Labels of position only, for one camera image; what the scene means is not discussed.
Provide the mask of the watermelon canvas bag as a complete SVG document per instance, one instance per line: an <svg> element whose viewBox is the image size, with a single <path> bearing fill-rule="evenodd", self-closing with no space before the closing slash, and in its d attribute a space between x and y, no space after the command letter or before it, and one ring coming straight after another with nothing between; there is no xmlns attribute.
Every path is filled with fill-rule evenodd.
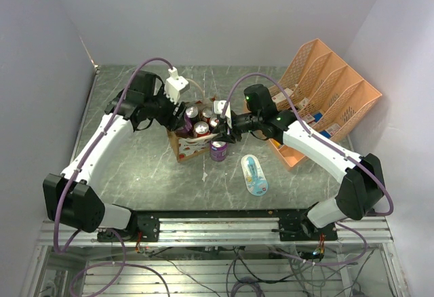
<svg viewBox="0 0 434 297"><path fill-rule="evenodd" d="M199 121L203 121L201 119L202 109L205 107L210 107L212 109L213 102L216 100L216 97L213 96L211 98L207 98L205 96L204 90L201 88L201 86L198 83L196 83L192 79L186 79L186 80L189 81L190 85L196 87L201 94L200 100L186 102L185 103L186 108L189 106L197 106L199 108L199 116L200 116ZM211 130L209 135L200 138L195 138L194 135L192 135L191 138L180 138L177 137L175 131L176 130L174 131L167 130L167 136L170 142L170 146L174 152L174 155L178 163L192 159L193 157L202 155L210 151L210 142L212 140Z"/></svg>

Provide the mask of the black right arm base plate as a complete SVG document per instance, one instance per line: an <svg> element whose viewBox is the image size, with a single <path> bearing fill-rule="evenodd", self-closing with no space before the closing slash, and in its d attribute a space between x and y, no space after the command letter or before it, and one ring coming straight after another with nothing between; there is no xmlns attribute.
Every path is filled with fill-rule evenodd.
<svg viewBox="0 0 434 297"><path fill-rule="evenodd" d="M338 234L333 224L317 229L306 219L280 218L278 227L271 230L277 233L281 241L316 241L321 238L325 241L336 241Z"/></svg>

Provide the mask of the black yellow beverage can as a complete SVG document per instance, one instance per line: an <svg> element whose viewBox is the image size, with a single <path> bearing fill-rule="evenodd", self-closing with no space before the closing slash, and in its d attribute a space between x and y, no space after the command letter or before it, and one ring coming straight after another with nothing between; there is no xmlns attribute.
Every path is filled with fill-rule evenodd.
<svg viewBox="0 0 434 297"><path fill-rule="evenodd" d="M185 110L185 116L193 123L200 120L199 108L197 106L189 106Z"/></svg>

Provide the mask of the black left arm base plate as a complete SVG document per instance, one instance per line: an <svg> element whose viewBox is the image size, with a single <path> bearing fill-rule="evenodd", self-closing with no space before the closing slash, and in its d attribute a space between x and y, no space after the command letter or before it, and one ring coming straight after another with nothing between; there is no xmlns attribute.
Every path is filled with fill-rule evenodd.
<svg viewBox="0 0 434 297"><path fill-rule="evenodd" d="M125 229L100 229L97 234L97 242L112 243L118 241L115 232L126 242L157 242L160 221L154 215L134 212Z"/></svg>

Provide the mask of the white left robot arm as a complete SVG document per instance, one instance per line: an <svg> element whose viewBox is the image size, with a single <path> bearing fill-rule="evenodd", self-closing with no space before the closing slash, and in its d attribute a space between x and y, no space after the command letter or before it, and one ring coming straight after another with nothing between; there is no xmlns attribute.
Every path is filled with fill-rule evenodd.
<svg viewBox="0 0 434 297"><path fill-rule="evenodd" d="M87 233L113 228L124 241L138 234L133 212L103 202L96 185L115 151L138 131L143 121L157 121L170 131L184 125L186 105L180 101L180 95L189 89L190 83L175 68L169 74L157 89L160 76L137 72L129 87L107 105L97 130L79 155L61 174L47 175L43 193L50 220Z"/></svg>

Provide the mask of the blue Red Bull can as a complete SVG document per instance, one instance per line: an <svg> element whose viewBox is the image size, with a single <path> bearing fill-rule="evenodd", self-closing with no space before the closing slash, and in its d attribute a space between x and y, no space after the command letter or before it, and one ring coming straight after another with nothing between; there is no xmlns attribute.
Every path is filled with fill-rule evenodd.
<svg viewBox="0 0 434 297"><path fill-rule="evenodd" d="M210 127L211 131L213 131L218 126L218 122L219 122L219 120L216 116L210 117L209 127Z"/></svg>

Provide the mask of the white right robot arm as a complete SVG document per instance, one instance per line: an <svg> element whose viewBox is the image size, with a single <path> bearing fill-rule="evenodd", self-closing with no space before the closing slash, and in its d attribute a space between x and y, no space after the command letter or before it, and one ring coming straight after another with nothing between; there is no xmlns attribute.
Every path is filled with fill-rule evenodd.
<svg viewBox="0 0 434 297"><path fill-rule="evenodd" d="M325 169L339 183L338 193L309 207L300 217L299 232L315 239L323 227L350 218L361 220L384 197L384 178L380 160L373 154L361 156L342 148L296 117L296 113L278 110L268 89L259 84L244 91L248 112L236 114L227 101L212 107L219 121L215 139L236 143L244 133L260 131L266 139L301 152Z"/></svg>

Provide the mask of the purple Fanta can front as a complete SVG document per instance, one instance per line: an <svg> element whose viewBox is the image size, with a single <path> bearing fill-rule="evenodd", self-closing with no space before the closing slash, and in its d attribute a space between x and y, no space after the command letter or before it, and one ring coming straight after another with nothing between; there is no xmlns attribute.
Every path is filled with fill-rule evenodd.
<svg viewBox="0 0 434 297"><path fill-rule="evenodd" d="M179 127L175 133L180 138L191 138L193 135L194 122L189 118L187 114L184 114L184 125Z"/></svg>

